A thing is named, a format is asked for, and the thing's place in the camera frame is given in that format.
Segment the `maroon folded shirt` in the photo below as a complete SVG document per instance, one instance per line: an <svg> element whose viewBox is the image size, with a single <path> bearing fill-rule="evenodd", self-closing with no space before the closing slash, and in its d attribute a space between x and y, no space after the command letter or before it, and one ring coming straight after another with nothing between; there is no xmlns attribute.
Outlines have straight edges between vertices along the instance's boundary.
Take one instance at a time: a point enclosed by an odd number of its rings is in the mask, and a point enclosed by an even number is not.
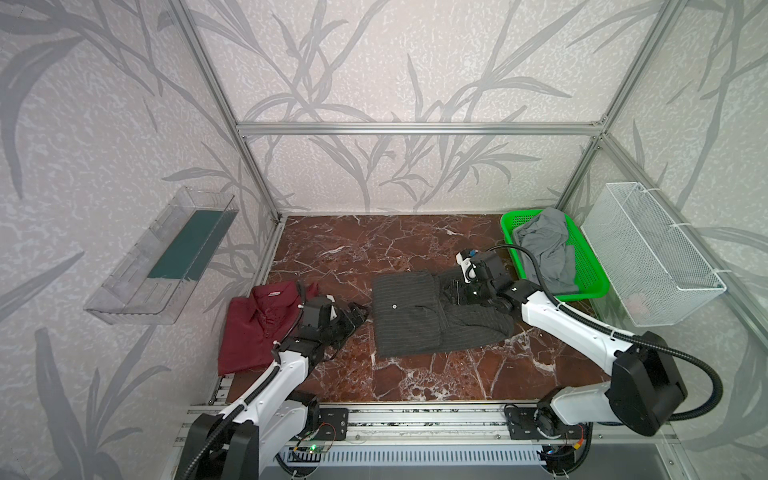
<svg viewBox="0 0 768 480"><path fill-rule="evenodd" d="M306 289L306 299L317 293L313 283ZM219 375L271 364L273 341L288 333L300 303L296 282L255 286L250 296L233 298L219 351Z"/></svg>

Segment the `white wire mesh basket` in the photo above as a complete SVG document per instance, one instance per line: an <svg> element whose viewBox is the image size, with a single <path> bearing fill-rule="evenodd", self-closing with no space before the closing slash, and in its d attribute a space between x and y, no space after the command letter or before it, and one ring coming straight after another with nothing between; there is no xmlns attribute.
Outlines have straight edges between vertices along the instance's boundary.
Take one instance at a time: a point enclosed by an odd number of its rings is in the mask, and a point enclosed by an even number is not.
<svg viewBox="0 0 768 480"><path fill-rule="evenodd" d="M581 229L636 326L674 325L726 289L642 184L605 184Z"/></svg>

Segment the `gray floor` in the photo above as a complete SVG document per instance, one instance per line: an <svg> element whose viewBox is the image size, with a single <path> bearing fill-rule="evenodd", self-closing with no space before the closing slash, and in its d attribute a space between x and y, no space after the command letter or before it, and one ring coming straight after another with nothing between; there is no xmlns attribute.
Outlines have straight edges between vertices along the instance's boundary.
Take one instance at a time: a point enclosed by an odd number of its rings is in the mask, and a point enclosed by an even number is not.
<svg viewBox="0 0 768 480"><path fill-rule="evenodd" d="M587 460L570 474L572 480L668 480L667 472L653 445L593 445ZM266 468L263 480L287 480L279 468ZM312 480L546 480L552 475L541 467L328 467L318 468Z"/></svg>

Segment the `gray cloth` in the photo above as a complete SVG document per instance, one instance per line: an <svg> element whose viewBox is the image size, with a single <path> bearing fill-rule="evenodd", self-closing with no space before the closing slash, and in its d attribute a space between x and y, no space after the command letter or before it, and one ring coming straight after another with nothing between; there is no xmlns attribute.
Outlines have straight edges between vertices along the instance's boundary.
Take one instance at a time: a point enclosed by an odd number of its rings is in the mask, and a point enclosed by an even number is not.
<svg viewBox="0 0 768 480"><path fill-rule="evenodd" d="M515 243L531 251L541 268L543 280L554 294L578 293L574 283L576 277L576 251L568 241L568 225L565 214L552 207L545 208L539 215L512 231ZM522 258L525 275L531 282L538 283L533 263L528 255L518 252Z"/></svg>
<svg viewBox="0 0 768 480"><path fill-rule="evenodd" d="M500 342L514 335L516 316L479 305L453 305L445 294L459 267L433 276L404 272L373 280L376 355L444 353Z"/></svg>

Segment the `wallpaper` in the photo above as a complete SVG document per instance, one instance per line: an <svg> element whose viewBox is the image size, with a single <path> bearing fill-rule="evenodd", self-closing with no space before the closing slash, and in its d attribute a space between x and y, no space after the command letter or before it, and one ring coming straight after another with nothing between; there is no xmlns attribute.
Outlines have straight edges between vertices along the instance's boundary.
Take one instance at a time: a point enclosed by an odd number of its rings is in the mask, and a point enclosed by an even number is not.
<svg viewBox="0 0 768 480"><path fill-rule="evenodd" d="M768 2L689 2L611 133L682 210L755 297L768 300L765 204L768 132ZM583 221L594 192L624 181L599 154L568 205ZM593 304L601 317L638 331L618 298ZM708 362L725 396L710 414L676 422L702 479L765 478L768 356L722 298L676 326L653 329ZM679 362L693 407L709 382Z"/></svg>
<svg viewBox="0 0 768 480"><path fill-rule="evenodd" d="M262 137L250 147L285 211L505 213L556 202L587 142L382 135Z"/></svg>
<svg viewBox="0 0 768 480"><path fill-rule="evenodd" d="M596 121L662 1L187 4L239 121ZM564 188L576 147L586 144L463 136L250 141L283 210L372 214L533 207ZM507 160L514 156L537 160Z"/></svg>
<svg viewBox="0 0 768 480"><path fill-rule="evenodd" d="M164 2L0 2L0 478L156 478L272 228ZM86 299L182 185L235 223L172 326Z"/></svg>

